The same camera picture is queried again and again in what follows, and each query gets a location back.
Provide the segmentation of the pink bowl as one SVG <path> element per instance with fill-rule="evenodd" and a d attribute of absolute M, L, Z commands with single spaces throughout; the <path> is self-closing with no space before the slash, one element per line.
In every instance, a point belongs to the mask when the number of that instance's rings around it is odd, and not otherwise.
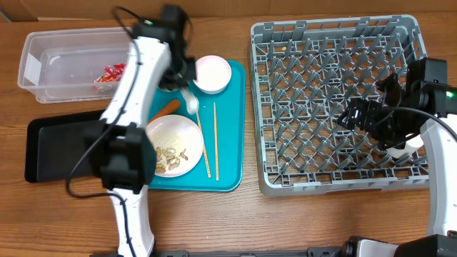
<path fill-rule="evenodd" d="M 221 93 L 231 80 L 231 67 L 220 56 L 208 55 L 196 61 L 195 85 L 206 94 Z"/>

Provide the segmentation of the white tissue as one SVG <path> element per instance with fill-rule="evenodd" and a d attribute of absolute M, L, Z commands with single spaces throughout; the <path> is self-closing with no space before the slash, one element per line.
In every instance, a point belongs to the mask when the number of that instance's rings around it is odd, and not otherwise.
<path fill-rule="evenodd" d="M 181 95 L 186 102 L 186 110 L 190 115 L 194 115 L 199 110 L 199 100 L 187 88 L 180 90 Z"/>

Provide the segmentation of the red snack wrapper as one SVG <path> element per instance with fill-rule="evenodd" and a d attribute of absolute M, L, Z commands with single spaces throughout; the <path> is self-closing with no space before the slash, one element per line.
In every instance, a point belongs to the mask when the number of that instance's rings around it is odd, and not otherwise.
<path fill-rule="evenodd" d="M 114 64 L 112 66 L 105 66 L 105 73 L 98 77 L 94 82 L 95 83 L 105 83 L 111 81 L 120 81 L 123 76 L 124 70 L 126 68 L 126 63 Z"/>

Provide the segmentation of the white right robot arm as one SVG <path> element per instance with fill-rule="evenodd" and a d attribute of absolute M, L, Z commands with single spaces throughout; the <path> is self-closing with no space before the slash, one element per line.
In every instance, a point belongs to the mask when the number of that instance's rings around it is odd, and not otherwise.
<path fill-rule="evenodd" d="M 337 120 L 359 128 L 382 149 L 407 153 L 420 136 L 428 161 L 430 217 L 426 237 L 400 245 L 352 236 L 340 256 L 456 255 L 456 88 L 448 85 L 447 63 L 424 57 L 407 66 L 406 87 L 392 73 L 376 86 L 383 101 L 353 99 Z"/>

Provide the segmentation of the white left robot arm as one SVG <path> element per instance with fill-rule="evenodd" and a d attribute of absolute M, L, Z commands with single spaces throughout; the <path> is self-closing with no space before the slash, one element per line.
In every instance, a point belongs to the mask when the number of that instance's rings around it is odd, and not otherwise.
<path fill-rule="evenodd" d="M 131 40 L 126 68 L 110 104 L 88 130 L 88 148 L 82 156 L 114 206 L 116 256 L 151 256 L 154 251 L 147 193 L 156 171 L 156 151 L 146 126 L 156 90 L 182 91 L 188 112 L 198 109 L 189 92 L 189 82 L 196 79 L 196 60 L 186 55 L 188 14 L 166 4 L 159 18 L 136 20 L 124 29 Z"/>

